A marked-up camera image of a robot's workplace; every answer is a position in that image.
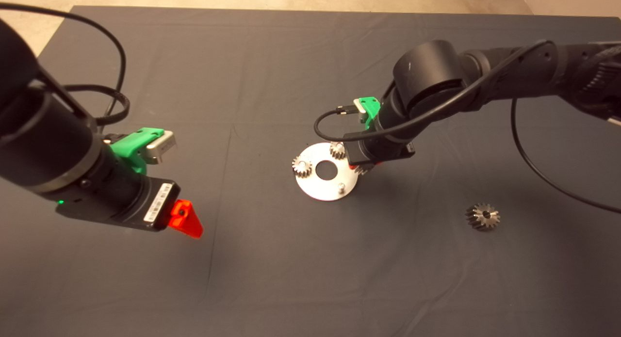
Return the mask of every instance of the metal gear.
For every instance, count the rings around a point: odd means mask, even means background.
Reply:
[[[466,210],[468,224],[478,231],[490,231],[500,223],[499,212],[490,204],[475,204]]]
[[[345,157],[345,146],[342,142],[330,143],[330,154],[333,158],[341,160]]]
[[[308,177],[312,172],[312,164],[309,161],[301,160],[298,156],[291,162],[293,173],[301,178]]]
[[[363,176],[365,173],[371,171],[373,169],[373,167],[375,167],[374,164],[364,164],[364,165],[358,165],[356,166],[356,168],[354,169],[354,171],[359,174],[360,176]]]

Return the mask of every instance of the dark gray tablecloth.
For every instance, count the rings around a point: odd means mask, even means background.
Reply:
[[[298,188],[312,122],[380,96],[403,52],[621,39],[615,18],[76,7],[122,41],[133,109],[108,132],[164,127],[179,148],[150,174],[193,200],[206,235],[63,219],[0,184],[0,335],[618,336],[621,217],[553,191],[513,145],[508,102],[436,123],[410,160],[339,202]],[[62,83],[113,84],[109,41],[72,21],[40,57]],[[108,100],[79,96],[93,113]],[[519,130],[562,185],[619,205],[621,129],[557,98]],[[359,128],[337,118],[326,130]],[[466,224],[489,202],[492,233]]]

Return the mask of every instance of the white label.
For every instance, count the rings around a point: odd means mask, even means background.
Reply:
[[[166,201],[166,198],[168,197],[168,193],[170,192],[170,190],[173,189],[173,185],[169,184],[169,183],[164,183],[162,184],[162,186],[160,187],[160,191],[157,192],[157,195],[155,196],[155,198],[153,199],[153,202],[151,203],[151,207],[149,207],[149,211],[147,211],[147,214],[145,216],[145,222],[155,222],[155,218],[157,218],[158,213],[160,213],[160,209],[162,208],[162,205],[164,205],[164,201]]]

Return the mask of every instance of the circular metal plate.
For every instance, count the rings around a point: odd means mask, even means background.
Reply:
[[[339,200],[356,186],[358,174],[350,169],[347,159],[337,160],[330,154],[330,143],[313,144],[300,154],[300,160],[312,164],[312,172],[308,177],[295,177],[300,188],[308,196],[322,201]],[[321,179],[316,172],[317,165],[322,161],[330,161],[337,167],[337,175],[331,180]]]

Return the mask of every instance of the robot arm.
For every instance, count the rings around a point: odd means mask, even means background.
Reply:
[[[346,134],[346,139],[402,125],[485,79],[477,91],[454,101],[447,110],[398,133],[345,141],[350,165],[409,158],[413,155],[410,141],[430,123],[459,112],[479,110],[493,100],[561,96],[584,113],[621,123],[621,46],[541,43],[501,71],[493,71],[519,50],[499,48],[457,54],[447,41],[432,41],[404,54],[394,66],[394,81],[380,101],[355,101],[359,107],[355,112],[364,112],[368,128],[363,133]],[[367,101],[367,105],[361,105],[361,101]]]
[[[93,118],[69,94],[94,90],[124,110]],[[143,128],[129,135],[97,133],[127,115],[129,101],[99,85],[59,85],[22,38],[0,20],[0,177],[55,202],[69,218],[160,231],[171,226],[195,238],[202,226],[179,185],[146,176],[174,138]]]

